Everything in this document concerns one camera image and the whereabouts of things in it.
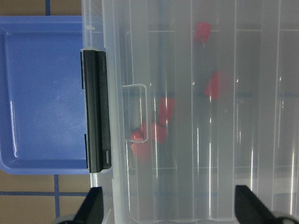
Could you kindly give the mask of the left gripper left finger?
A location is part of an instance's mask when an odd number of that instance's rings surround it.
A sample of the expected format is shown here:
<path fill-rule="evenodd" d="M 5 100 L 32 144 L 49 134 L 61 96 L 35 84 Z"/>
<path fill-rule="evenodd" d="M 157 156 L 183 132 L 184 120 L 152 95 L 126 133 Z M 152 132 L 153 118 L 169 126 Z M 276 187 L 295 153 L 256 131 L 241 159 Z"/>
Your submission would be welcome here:
<path fill-rule="evenodd" d="M 90 188 L 73 219 L 59 219 L 56 224 L 101 224 L 104 220 L 102 187 Z"/>

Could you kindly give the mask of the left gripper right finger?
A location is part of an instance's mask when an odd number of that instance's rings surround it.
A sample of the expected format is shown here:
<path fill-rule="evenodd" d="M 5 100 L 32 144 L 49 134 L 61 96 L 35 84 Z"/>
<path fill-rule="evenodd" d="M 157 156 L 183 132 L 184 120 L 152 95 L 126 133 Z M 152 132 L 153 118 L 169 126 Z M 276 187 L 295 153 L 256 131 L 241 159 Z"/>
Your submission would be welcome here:
<path fill-rule="evenodd" d="M 246 185 L 235 186 L 235 217 L 240 224 L 297 224 L 290 216 L 276 217 Z"/>

